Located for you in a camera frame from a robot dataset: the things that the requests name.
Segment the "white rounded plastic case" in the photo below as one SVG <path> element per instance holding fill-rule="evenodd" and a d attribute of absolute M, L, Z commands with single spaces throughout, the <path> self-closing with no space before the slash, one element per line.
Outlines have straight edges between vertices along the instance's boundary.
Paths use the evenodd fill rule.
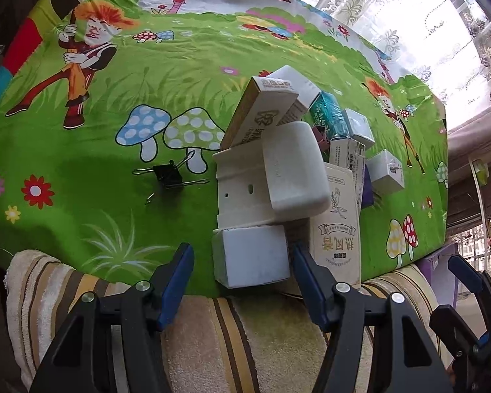
<path fill-rule="evenodd" d="M 330 205 L 324 161 L 309 124 L 290 122 L 213 155 L 220 229 L 281 224 Z"/>

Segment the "green tissue pack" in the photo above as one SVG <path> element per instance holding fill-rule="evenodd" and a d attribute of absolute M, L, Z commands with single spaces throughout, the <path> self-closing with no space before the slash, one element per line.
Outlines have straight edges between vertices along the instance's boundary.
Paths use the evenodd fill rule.
<path fill-rule="evenodd" d="M 488 164 L 483 160 L 474 160 L 473 167 L 478 184 L 480 186 L 487 185 L 490 176 Z"/>

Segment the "small plain white box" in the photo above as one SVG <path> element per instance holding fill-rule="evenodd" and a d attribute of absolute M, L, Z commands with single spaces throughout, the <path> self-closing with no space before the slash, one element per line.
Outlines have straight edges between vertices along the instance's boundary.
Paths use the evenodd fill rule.
<path fill-rule="evenodd" d="M 217 231 L 212 239 L 213 275 L 228 289 L 277 283 L 290 277 L 282 225 Z"/>

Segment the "cartoon green tablecloth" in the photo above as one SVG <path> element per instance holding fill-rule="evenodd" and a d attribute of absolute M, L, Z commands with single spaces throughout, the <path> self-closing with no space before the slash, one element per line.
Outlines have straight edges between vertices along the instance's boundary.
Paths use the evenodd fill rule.
<path fill-rule="evenodd" d="M 40 0 L 0 68 L 0 266 L 35 249 L 132 283 L 177 245 L 191 294 L 217 296 L 213 154 L 244 89 L 289 65 L 367 117 L 404 190 L 361 215 L 369 279 L 444 243 L 447 138 L 426 84 L 300 0 Z M 181 161 L 164 190 L 133 169 Z"/>

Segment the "beige herbal medicine box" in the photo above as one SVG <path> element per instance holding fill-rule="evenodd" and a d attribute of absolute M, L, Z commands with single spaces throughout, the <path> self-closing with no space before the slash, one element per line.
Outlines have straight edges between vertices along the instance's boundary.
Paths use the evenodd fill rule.
<path fill-rule="evenodd" d="M 353 174 L 327 162 L 324 166 L 330 187 L 330 207 L 310 218 L 309 253 L 337 281 L 360 288 L 359 214 Z"/>

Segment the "striped towel cushion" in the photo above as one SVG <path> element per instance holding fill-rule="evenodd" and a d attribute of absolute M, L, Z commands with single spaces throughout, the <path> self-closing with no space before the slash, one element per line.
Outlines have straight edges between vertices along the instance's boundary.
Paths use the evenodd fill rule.
<path fill-rule="evenodd" d="M 28 249 L 16 254 L 5 275 L 9 338 L 25 388 L 72 307 L 87 291 L 101 297 L 130 285 L 83 273 L 57 258 Z M 414 266 L 371 279 L 357 290 L 386 298 L 402 294 L 424 324 L 453 392 L 448 349 L 430 328 L 442 307 L 426 278 Z M 208 298 L 184 294 L 174 320 L 161 334 L 169 392 L 315 392 L 329 334 L 309 316 L 295 277 L 279 288 Z M 118 391 L 127 388 L 122 367 L 121 330 L 112 329 Z M 355 391 L 366 390 L 373 333 L 364 335 Z"/>

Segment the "white saxophone print box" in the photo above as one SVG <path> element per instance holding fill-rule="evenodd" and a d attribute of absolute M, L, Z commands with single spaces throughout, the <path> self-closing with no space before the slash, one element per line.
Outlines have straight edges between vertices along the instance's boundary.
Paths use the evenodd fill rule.
<path fill-rule="evenodd" d="M 401 161 L 387 149 L 366 161 L 372 188 L 380 196 L 404 190 L 404 171 Z"/>

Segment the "beige tall narrow box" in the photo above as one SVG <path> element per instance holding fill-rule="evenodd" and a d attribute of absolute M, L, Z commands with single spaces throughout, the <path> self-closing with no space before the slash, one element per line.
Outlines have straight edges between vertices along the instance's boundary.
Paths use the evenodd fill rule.
<path fill-rule="evenodd" d="M 278 125 L 298 96 L 289 81 L 253 76 L 228 124 L 220 149 L 259 139 L 264 130 Z"/>

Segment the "teal toothpaste box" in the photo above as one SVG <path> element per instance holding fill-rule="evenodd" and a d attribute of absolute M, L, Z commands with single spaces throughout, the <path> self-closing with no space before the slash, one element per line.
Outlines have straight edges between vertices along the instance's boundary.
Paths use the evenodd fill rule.
<path fill-rule="evenodd" d="M 348 125 L 333 94 L 321 91 L 311 105 L 310 113 L 315 126 L 324 128 L 328 140 L 349 136 Z"/>

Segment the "white red-logo box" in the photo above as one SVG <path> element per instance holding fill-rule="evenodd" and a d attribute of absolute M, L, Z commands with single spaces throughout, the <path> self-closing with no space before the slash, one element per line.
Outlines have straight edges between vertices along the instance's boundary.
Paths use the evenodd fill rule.
<path fill-rule="evenodd" d="M 320 95 L 320 89 L 311 80 L 289 65 L 282 66 L 268 77 L 290 82 L 293 90 L 298 93 L 297 99 L 281 118 L 279 125 L 300 121 Z"/>

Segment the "dark blue small box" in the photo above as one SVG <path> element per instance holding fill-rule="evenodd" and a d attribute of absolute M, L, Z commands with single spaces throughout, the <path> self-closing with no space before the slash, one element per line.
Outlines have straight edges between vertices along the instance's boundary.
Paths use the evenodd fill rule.
<path fill-rule="evenodd" d="M 373 186 L 370 172 L 367 166 L 364 166 L 364 185 L 362 190 L 361 209 L 369 208 L 374 205 Z"/>

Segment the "pink binder clip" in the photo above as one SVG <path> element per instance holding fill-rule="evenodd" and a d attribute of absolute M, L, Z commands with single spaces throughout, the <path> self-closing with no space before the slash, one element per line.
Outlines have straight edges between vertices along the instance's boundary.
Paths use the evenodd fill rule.
<path fill-rule="evenodd" d="M 330 157 L 330 140 L 327 138 L 325 127 L 315 125 L 312 127 L 312 131 L 318 143 L 323 160 L 328 162 Z"/>

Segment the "white blue-logo medicine box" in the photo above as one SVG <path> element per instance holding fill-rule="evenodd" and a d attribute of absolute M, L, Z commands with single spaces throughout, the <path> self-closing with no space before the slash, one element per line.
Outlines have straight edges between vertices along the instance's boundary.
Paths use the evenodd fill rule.
<path fill-rule="evenodd" d="M 362 208 L 364 192 L 365 146 L 352 138 L 336 138 L 330 142 L 329 162 L 352 172 L 358 210 Z"/>

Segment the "small white cube box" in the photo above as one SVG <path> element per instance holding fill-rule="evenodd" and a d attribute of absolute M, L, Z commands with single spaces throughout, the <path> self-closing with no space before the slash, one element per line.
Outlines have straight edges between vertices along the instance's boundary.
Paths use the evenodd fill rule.
<path fill-rule="evenodd" d="M 366 149 L 371 149 L 375 140 L 367 118 L 350 108 L 345 108 L 342 112 L 349 129 L 349 136 L 363 144 Z"/>

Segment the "black binder clip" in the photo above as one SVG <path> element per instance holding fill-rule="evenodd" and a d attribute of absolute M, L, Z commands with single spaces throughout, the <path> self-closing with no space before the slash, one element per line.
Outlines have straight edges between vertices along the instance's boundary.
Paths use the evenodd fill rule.
<path fill-rule="evenodd" d="M 146 169 L 133 169 L 134 176 L 152 173 L 164 190 L 181 189 L 189 185 L 205 185 L 209 183 L 206 178 L 184 181 L 180 173 L 180 167 L 187 164 L 195 155 L 195 151 L 188 151 L 187 155 L 178 163 L 170 160 L 168 164 L 155 165 Z"/>

